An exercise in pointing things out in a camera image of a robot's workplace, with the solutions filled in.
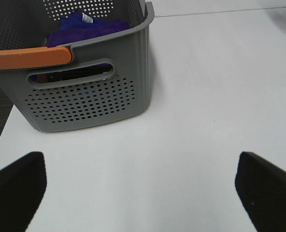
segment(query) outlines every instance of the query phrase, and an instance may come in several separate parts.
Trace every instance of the purple towel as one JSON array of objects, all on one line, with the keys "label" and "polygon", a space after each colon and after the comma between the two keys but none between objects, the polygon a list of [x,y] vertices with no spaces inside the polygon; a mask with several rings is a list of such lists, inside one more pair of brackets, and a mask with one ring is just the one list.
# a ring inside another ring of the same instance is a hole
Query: purple towel
[{"label": "purple towel", "polygon": [[84,13],[71,12],[71,15],[67,17],[62,17],[60,19],[59,30],[69,29],[69,28],[88,28],[93,29],[99,26],[104,26],[110,22],[102,20],[96,17],[90,17]]},{"label": "purple towel", "polygon": [[70,22],[65,22],[63,19],[61,23],[62,29],[50,33],[46,46],[55,47],[61,44],[96,38],[130,28],[129,24],[121,19],[116,19],[113,22],[106,22],[97,18],[93,19],[95,20],[94,23],[80,22],[77,18],[74,19],[71,17]]}]

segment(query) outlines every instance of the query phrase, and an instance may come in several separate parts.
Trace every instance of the white tag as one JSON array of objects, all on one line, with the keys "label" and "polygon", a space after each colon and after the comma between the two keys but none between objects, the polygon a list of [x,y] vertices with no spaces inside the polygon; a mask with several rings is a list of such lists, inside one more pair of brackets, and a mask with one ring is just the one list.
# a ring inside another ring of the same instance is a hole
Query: white tag
[{"label": "white tag", "polygon": [[85,22],[85,23],[93,23],[94,20],[92,17],[89,17],[88,15],[82,13],[82,22]]}]

